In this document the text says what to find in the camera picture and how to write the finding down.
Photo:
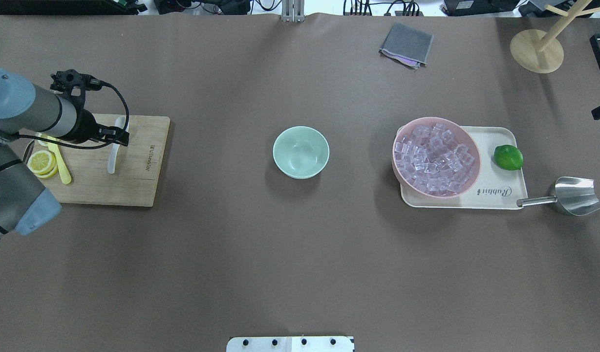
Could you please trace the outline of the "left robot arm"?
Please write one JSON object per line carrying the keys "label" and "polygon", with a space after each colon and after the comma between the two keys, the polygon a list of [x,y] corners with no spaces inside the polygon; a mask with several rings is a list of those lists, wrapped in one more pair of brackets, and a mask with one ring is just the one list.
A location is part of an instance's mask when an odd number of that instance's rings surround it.
{"label": "left robot arm", "polygon": [[49,89],[0,67],[0,240],[10,232],[28,235],[52,220],[62,206],[12,149],[20,139],[72,149],[117,143],[128,146],[124,127],[97,123],[85,109],[86,93],[114,85],[74,69],[51,75]]}

